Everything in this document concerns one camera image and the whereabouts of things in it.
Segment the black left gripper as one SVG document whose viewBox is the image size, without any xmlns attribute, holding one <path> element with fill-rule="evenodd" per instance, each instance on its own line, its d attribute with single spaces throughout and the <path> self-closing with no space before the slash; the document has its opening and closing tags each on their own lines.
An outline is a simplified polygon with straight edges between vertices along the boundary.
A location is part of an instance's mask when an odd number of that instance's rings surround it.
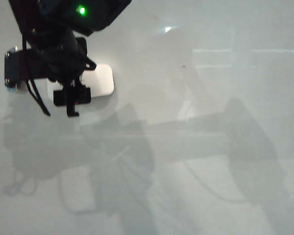
<svg viewBox="0 0 294 235">
<path fill-rule="evenodd" d="M 78 117 L 76 105 L 92 101 L 91 89 L 78 82 L 71 85 L 87 70 L 87 43 L 71 30 L 36 29 L 23 32 L 23 81 L 47 78 L 59 82 L 63 89 L 53 91 L 53 103 L 66 106 L 68 117 Z"/>
</svg>

